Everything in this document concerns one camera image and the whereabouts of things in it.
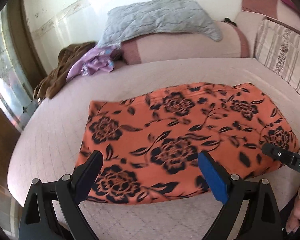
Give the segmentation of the right hand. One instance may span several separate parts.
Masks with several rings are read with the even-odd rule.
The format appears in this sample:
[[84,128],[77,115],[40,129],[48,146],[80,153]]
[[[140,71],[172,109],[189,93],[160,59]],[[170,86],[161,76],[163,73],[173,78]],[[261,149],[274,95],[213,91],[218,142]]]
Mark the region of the right hand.
[[293,209],[286,222],[286,233],[295,233],[300,226],[300,187],[298,189],[298,195],[295,198]]

